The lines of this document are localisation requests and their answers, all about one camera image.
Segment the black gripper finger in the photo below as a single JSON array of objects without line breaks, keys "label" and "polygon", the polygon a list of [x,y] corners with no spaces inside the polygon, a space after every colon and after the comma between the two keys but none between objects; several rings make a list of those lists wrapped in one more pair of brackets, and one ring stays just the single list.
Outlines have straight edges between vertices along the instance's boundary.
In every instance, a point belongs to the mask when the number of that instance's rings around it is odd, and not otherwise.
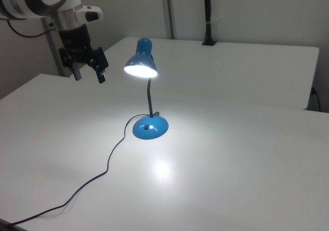
[{"label": "black gripper finger", "polygon": [[98,82],[100,84],[104,83],[106,80],[105,69],[108,67],[108,61],[101,47],[92,49],[88,65],[96,72]]},{"label": "black gripper finger", "polygon": [[81,63],[73,62],[73,64],[72,64],[72,73],[73,73],[74,78],[75,78],[76,81],[79,81],[82,78],[80,68],[81,68]]}]

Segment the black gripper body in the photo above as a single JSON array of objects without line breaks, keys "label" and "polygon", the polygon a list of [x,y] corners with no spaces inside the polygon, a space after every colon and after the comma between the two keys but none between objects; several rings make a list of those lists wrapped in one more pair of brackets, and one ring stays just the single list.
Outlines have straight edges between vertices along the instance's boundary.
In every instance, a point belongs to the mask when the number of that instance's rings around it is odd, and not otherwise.
[{"label": "black gripper body", "polygon": [[72,67],[75,62],[87,64],[92,59],[93,49],[86,25],[58,33],[63,44],[59,54],[64,67]]}]

